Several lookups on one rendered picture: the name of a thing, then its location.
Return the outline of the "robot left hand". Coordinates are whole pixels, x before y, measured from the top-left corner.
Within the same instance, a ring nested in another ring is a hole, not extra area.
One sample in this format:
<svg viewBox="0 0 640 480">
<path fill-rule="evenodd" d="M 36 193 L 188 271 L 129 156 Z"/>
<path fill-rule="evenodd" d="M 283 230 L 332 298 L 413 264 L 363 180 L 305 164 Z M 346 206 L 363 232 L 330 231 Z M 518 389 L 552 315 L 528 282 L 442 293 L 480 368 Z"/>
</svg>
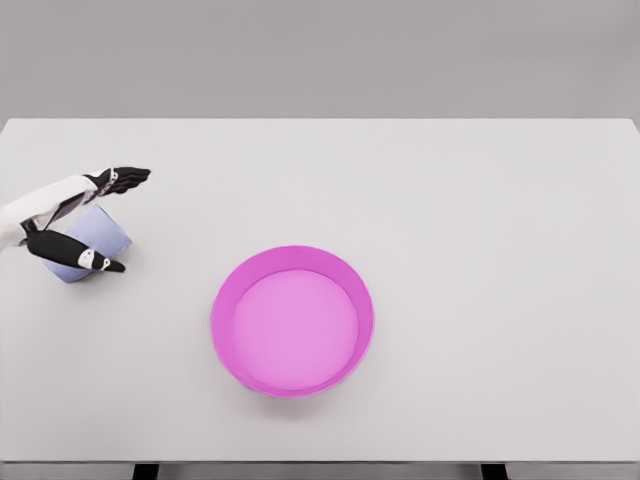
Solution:
<svg viewBox="0 0 640 480">
<path fill-rule="evenodd" d="M 44 260 L 86 271 L 123 273 L 125 265 L 50 225 L 78 207 L 110 194 L 122 195 L 146 182 L 151 171 L 110 167 L 53 182 L 0 206 L 0 252 L 24 247 Z"/>
</svg>

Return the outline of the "pale blue cup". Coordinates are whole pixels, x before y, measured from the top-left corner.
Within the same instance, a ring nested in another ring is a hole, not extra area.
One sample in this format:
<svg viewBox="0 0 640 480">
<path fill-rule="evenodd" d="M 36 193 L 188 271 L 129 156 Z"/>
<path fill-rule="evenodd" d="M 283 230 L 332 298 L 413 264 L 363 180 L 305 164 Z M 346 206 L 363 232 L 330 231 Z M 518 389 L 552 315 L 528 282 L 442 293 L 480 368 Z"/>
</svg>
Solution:
<svg viewBox="0 0 640 480">
<path fill-rule="evenodd" d="M 118 257 L 133 243 L 125 230 L 97 204 L 77 217 L 64 234 L 86 244 L 109 259 Z M 65 283 L 74 283 L 91 274 L 89 270 L 64 266 L 50 260 L 44 260 L 43 263 Z"/>
</svg>

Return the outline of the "pink round plate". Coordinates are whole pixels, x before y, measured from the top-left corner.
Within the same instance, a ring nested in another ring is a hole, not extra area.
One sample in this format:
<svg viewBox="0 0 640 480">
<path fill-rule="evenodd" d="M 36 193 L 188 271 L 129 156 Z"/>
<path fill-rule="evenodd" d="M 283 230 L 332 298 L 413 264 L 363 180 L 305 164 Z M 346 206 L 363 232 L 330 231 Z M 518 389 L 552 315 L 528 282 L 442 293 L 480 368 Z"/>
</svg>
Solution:
<svg viewBox="0 0 640 480">
<path fill-rule="evenodd" d="M 375 331 L 373 296 L 341 257 L 287 245 L 240 263 L 212 304 L 210 331 L 227 371 L 260 394 L 328 391 L 362 363 Z"/>
</svg>

